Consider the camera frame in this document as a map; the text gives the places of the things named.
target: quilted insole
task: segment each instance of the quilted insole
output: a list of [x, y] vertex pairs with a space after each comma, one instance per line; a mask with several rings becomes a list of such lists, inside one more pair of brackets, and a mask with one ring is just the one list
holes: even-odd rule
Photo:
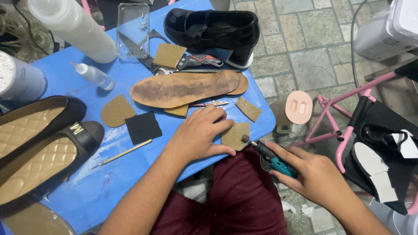
[[32, 147], [0, 173], [0, 205], [36, 188], [76, 156], [76, 146], [64, 135], [54, 135]]
[[0, 125], [0, 158], [36, 136], [65, 108], [54, 107]]

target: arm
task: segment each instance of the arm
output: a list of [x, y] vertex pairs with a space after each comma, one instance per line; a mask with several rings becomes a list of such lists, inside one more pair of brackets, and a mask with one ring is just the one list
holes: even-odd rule
[[299, 171], [297, 179], [271, 170], [281, 183], [328, 210], [350, 235], [393, 235], [354, 194], [332, 163], [321, 155], [266, 141], [266, 146]]
[[110, 213], [99, 235], [149, 234], [173, 184], [190, 161], [221, 153], [235, 156], [231, 147], [212, 142], [234, 125], [226, 117], [225, 110], [213, 105], [187, 117], [148, 171]]

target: rotary tool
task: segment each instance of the rotary tool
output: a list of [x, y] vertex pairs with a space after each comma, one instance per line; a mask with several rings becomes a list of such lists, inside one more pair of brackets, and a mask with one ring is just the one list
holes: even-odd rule
[[252, 141], [250, 137], [244, 135], [241, 139], [242, 142], [249, 142], [254, 149], [261, 155], [264, 162], [273, 170], [278, 171], [282, 174], [287, 176], [297, 178], [298, 171], [294, 169], [291, 165], [287, 162], [283, 161], [280, 157], [278, 157], [273, 151], [271, 151], [267, 146], [261, 141]]

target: cotton swab container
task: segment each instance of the cotton swab container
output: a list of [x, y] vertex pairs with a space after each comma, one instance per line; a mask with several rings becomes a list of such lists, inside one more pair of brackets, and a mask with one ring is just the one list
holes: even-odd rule
[[39, 99], [47, 86], [40, 69], [0, 51], [0, 104], [4, 108], [13, 110]]

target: blue table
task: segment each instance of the blue table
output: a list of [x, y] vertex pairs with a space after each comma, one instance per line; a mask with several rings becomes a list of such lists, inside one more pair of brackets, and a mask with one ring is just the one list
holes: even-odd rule
[[[209, 0], [181, 0], [152, 12], [150, 14], [150, 29], [155, 29], [165, 36], [163, 20], [167, 12], [172, 8], [185, 8], [188, 10], [213, 9]], [[107, 33], [116, 40], [115, 28], [107, 31]], [[155, 55], [158, 44], [163, 42], [159, 38], [150, 40], [150, 54], [152, 56]], [[208, 53], [218, 55], [223, 61], [225, 61], [228, 52], [220, 49], [208, 50]], [[96, 85], [85, 81], [69, 61], [86, 63], [99, 68], [115, 79], [116, 87], [110, 92], [103, 92]], [[43, 97], [70, 95], [80, 98], [88, 106], [84, 120], [98, 121], [105, 129], [104, 140], [99, 150], [71, 175], [68, 182], [63, 182], [48, 195], [50, 202], [46, 200], [41, 201], [51, 210], [59, 213], [79, 234], [102, 223], [106, 219], [122, 196], [155, 161], [184, 118], [169, 115], [160, 108], [144, 106], [132, 100], [129, 95], [131, 86], [144, 78], [153, 76], [138, 61], [126, 63], [116, 59], [109, 64], [98, 64], [79, 50], [70, 47], [32, 64], [44, 71], [48, 78], [48, 89]], [[249, 88], [242, 96], [263, 111], [258, 120], [255, 123], [250, 121], [237, 108], [234, 103], [239, 95], [226, 96], [220, 100], [230, 101], [228, 105], [223, 106], [228, 113], [228, 118], [234, 119], [235, 122], [250, 122], [250, 136], [252, 139], [258, 139], [274, 129], [275, 118], [250, 71], [245, 70], [243, 74], [248, 78]], [[137, 114], [153, 111], [163, 136], [115, 161], [92, 170], [92, 167], [98, 163], [133, 147], [126, 125], [110, 128], [103, 123], [100, 117], [103, 106], [120, 94], [124, 94]], [[190, 108], [188, 114], [191, 114], [196, 109]], [[214, 142], [220, 144], [220, 136], [217, 136]], [[178, 181], [219, 161], [225, 156], [213, 156], [190, 163], [183, 170]]]

